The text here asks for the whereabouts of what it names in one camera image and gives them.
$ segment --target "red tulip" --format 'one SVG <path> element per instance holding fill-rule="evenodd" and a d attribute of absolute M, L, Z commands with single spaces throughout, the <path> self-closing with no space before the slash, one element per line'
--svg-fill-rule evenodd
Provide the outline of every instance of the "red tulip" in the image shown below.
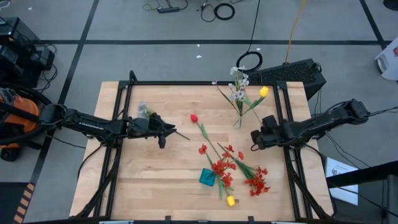
<path fill-rule="evenodd" d="M 194 123 L 198 122 L 198 116 L 191 114 L 191 121 Z"/>

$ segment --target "red flower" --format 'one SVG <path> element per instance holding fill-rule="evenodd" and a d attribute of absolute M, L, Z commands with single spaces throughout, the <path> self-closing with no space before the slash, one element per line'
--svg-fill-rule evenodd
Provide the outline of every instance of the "red flower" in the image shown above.
<path fill-rule="evenodd" d="M 199 154 L 203 155 L 204 153 L 206 153 L 206 149 L 207 149 L 207 146 L 202 144 L 201 147 L 199 148 Z"/>
<path fill-rule="evenodd" d="M 227 166 L 228 166 L 228 163 L 223 162 L 221 159 L 219 159 L 216 164 L 214 163 L 211 165 L 211 169 L 217 175 L 224 176 L 224 171 Z"/>
<path fill-rule="evenodd" d="M 225 148 L 226 150 L 230 151 L 230 152 L 235 152 L 235 151 L 232 149 L 232 145 L 229 145 L 228 147 L 224 146 L 224 148 Z"/>
<path fill-rule="evenodd" d="M 270 187 L 266 187 L 265 179 L 262 178 L 262 175 L 268 174 L 267 169 L 262 170 L 260 167 L 257 169 L 257 174 L 253 179 L 245 180 L 245 184 L 249 184 L 252 187 L 250 190 L 250 196 L 260 195 L 261 193 L 266 193 L 270 189 Z"/>
<path fill-rule="evenodd" d="M 227 173 L 222 181 L 224 182 L 225 187 L 230 187 L 231 186 L 231 181 L 233 180 L 233 178 L 231 177 L 231 173 Z"/>
<path fill-rule="evenodd" d="M 194 123 L 198 122 L 198 116 L 191 114 L 191 121 Z"/>
<path fill-rule="evenodd" d="M 236 170 L 236 165 L 235 164 L 230 164 L 228 165 L 229 168 L 231 168 L 232 170 Z"/>
<path fill-rule="evenodd" d="M 222 154 L 223 157 L 231 158 L 231 154 L 226 152 Z"/>
<path fill-rule="evenodd" d="M 239 156 L 239 158 L 241 158 L 241 160 L 243 160 L 243 153 L 242 152 L 238 152 L 238 156 Z"/>

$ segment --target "white paper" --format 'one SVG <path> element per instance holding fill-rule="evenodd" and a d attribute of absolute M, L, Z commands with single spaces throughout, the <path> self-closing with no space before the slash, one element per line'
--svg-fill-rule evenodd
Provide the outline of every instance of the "white paper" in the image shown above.
<path fill-rule="evenodd" d="M 326 171 L 325 171 L 326 177 L 331 177 L 333 175 L 338 175 L 338 174 L 344 174 L 356 170 L 358 170 L 356 167 L 349 166 L 332 158 L 328 157 L 326 160 Z M 342 188 L 358 193 L 358 185 L 350 185 Z M 358 205 L 357 194 L 347 192 L 339 188 L 330 189 L 330 193 L 331 196 L 334 198 L 343 200 L 353 205 Z"/>

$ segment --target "black equipment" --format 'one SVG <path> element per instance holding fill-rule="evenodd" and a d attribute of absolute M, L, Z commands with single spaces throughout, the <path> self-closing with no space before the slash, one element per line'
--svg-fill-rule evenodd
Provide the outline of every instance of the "black equipment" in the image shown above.
<path fill-rule="evenodd" d="M 363 124 L 368 121 L 369 112 L 362 102 L 350 100 L 338 103 L 324 113 L 301 122 L 277 124 L 274 116 L 262 119 L 261 130 L 251 133 L 252 141 L 259 149 L 272 146 L 300 147 L 312 136 L 324 136 L 326 131 L 342 124 Z"/>
<path fill-rule="evenodd" d="M 108 147 L 117 147 L 120 144 L 118 140 L 122 138 L 158 137 L 159 147 L 163 149 L 166 137 L 176 132 L 175 125 L 165 123 L 157 113 L 152 113 L 148 119 L 129 117 L 108 121 L 54 104 L 45 106 L 40 114 L 39 124 L 70 128 L 94 137 Z"/>
<path fill-rule="evenodd" d="M 29 88 L 37 86 L 44 70 L 50 70 L 54 53 L 18 18 L 0 20 L 0 81 Z"/>
<path fill-rule="evenodd" d="M 251 83 L 268 81 L 303 82 L 305 94 L 309 100 L 326 83 L 318 63 L 312 59 L 287 63 L 272 68 L 247 72 Z"/>

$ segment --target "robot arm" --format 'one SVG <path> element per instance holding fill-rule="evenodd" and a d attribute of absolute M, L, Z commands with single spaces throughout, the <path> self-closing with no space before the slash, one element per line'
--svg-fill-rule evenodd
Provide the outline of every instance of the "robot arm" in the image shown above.
<path fill-rule="evenodd" d="M 129 117 L 106 120 L 54 104 L 44 107 L 39 123 L 42 126 L 65 127 L 79 131 L 84 135 L 93 136 L 109 147 L 116 147 L 122 138 L 158 137 L 159 147 L 163 149 L 165 138 L 176 132 L 174 125 L 165 123 L 156 113 L 151 114 L 148 119 Z"/>
<path fill-rule="evenodd" d="M 362 102 L 350 100 L 338 103 L 324 113 L 301 122 L 284 121 L 278 125 L 274 116 L 262 119 L 261 130 L 251 133 L 252 141 L 265 149 L 272 146 L 301 146 L 312 136 L 325 133 L 342 124 L 363 124 L 369 112 Z"/>

